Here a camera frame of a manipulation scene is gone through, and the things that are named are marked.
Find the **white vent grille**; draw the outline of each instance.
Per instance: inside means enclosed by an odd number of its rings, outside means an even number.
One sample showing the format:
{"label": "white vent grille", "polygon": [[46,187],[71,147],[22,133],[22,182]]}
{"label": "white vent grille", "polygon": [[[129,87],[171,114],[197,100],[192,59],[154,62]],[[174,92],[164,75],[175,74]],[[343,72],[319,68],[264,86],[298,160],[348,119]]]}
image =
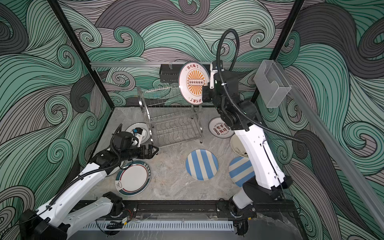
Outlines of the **white vent grille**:
{"label": "white vent grille", "polygon": [[[98,221],[98,225],[103,230],[107,229],[106,226],[110,221]],[[99,230],[96,222],[91,222],[86,225],[82,230],[95,231]],[[232,221],[134,221],[127,223],[122,229],[124,231],[233,231]]]}

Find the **blue striped plate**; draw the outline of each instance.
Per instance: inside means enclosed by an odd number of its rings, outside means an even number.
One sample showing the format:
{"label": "blue striped plate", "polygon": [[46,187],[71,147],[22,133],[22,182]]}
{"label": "blue striped plate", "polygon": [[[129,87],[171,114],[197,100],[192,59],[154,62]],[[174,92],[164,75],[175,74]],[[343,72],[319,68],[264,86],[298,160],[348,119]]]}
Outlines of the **blue striped plate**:
{"label": "blue striped plate", "polygon": [[228,167],[229,176],[232,181],[239,187],[255,176],[252,163],[247,157],[237,157],[231,161]]}
{"label": "blue striped plate", "polygon": [[210,151],[197,149],[188,155],[185,167],[194,179],[205,181],[213,178],[217,173],[218,162]]}

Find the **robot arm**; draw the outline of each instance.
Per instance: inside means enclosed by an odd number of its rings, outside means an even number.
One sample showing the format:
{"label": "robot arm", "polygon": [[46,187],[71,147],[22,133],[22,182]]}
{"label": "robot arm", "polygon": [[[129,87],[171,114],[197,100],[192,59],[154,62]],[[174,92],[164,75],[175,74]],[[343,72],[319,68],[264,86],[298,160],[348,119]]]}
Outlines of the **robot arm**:
{"label": "robot arm", "polygon": [[68,184],[57,195],[41,205],[37,212],[27,210],[20,216],[20,234],[23,239],[46,239],[55,236],[55,239],[67,239],[73,233],[101,216],[110,214],[118,216],[122,212],[122,198],[109,192],[96,202],[70,213],[73,207],[98,182],[118,167],[119,159],[131,160],[133,158],[151,159],[157,154],[159,148],[141,145],[141,131],[134,133],[117,132],[113,137],[114,151],[102,150],[97,153],[85,166],[80,175],[72,184]]}
{"label": "robot arm", "polygon": [[[222,62],[214,61],[210,68],[215,70],[218,68],[218,64],[222,64]],[[242,209],[252,202],[265,202],[278,198],[279,189],[287,188],[291,184],[291,178],[285,176],[277,165],[263,129],[250,122],[230,103],[228,97],[231,97],[248,117],[254,120],[260,117],[253,103],[240,100],[236,74],[224,70],[222,76],[225,79],[224,83],[216,70],[209,84],[203,86],[203,102],[212,102],[221,119],[235,131],[247,151],[255,172],[255,178],[245,182],[241,191],[233,196],[233,203],[237,208],[234,208],[232,212],[236,212],[236,209]]]}

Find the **stainless steel dish rack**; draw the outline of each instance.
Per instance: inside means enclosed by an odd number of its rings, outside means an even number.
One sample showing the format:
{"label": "stainless steel dish rack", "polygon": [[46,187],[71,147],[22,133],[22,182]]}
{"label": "stainless steel dish rack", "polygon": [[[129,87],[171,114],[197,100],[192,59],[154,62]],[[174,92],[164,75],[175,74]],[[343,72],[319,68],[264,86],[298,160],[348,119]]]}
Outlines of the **stainless steel dish rack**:
{"label": "stainless steel dish rack", "polygon": [[201,142],[203,128],[198,116],[201,105],[181,106],[167,99],[159,99],[164,92],[168,99],[181,96],[177,84],[144,91],[137,87],[139,105],[149,128],[151,144],[164,147],[198,138]]}

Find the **black metal frame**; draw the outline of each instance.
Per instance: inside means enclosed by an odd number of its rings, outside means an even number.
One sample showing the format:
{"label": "black metal frame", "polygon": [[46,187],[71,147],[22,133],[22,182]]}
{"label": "black metal frame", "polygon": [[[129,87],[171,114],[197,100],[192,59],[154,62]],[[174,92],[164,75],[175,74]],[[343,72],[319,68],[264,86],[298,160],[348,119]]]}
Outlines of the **black metal frame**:
{"label": "black metal frame", "polygon": [[[272,50],[271,56],[269,57],[269,60],[277,60],[277,57],[280,54],[281,49],[283,48],[283,45],[286,41],[286,39],[289,36],[289,33],[291,32],[291,29],[293,27],[293,24],[296,21],[297,16],[299,15],[299,12],[301,10],[301,7],[303,6],[305,0],[295,0],[292,9],[288,15],[288,18],[284,24],[283,30],[281,31],[281,34],[277,40],[277,43],[275,47]],[[255,92],[253,93],[253,96],[251,98],[251,102],[256,104],[256,100],[260,94],[259,89],[256,88]]]}
{"label": "black metal frame", "polygon": [[95,153],[96,148],[97,148],[97,145],[99,145],[99,142],[100,142],[100,140],[101,140],[101,138],[102,138],[102,136],[103,136],[103,133],[104,133],[104,131],[105,131],[105,128],[107,127],[108,122],[109,122],[109,120],[111,119],[111,116],[112,116],[112,114],[113,114],[113,111],[115,111],[115,110],[114,110],[114,109],[111,109],[111,111],[109,112],[109,116],[108,116],[107,121],[106,121],[105,124],[104,124],[103,130],[102,130],[102,132],[101,132],[99,138],[97,139],[97,142],[96,142],[95,147],[93,148],[91,154],[89,155],[89,160],[92,158],[93,154]]}
{"label": "black metal frame", "polygon": [[83,61],[84,65],[86,66],[89,74],[91,75],[93,81],[98,86],[99,90],[101,91],[101,94],[104,96],[105,100],[107,101],[109,107],[114,110],[115,106],[112,102],[111,97],[109,96],[107,90],[105,89],[103,82],[100,79],[100,76],[98,73],[91,68],[90,60],[88,58],[88,55],[84,51],[83,47],[80,44],[80,41],[77,39],[67,17],[65,16],[63,10],[61,9],[59,3],[57,0],[47,0],[49,5],[51,6],[53,12],[55,13],[57,19],[59,20],[61,26],[63,27],[64,31],[67,33],[68,38],[70,39],[71,43],[73,44],[75,50],[77,51],[78,55],[80,56],[81,60]]}
{"label": "black metal frame", "polygon": [[[71,212],[81,209],[89,204],[92,200],[79,201]],[[119,217],[110,215],[103,216],[105,220],[121,221],[132,213],[132,218],[145,220],[151,215],[161,214],[202,214],[210,219],[226,218],[233,221],[236,226],[239,222],[247,221],[249,218],[257,217],[257,214],[262,214],[273,219],[282,219],[282,215],[294,224],[303,240],[308,237],[296,210],[295,203],[291,200],[276,200],[274,202],[253,203],[243,208],[240,213],[241,217],[235,218],[229,208],[228,200],[123,200],[124,210]]]}

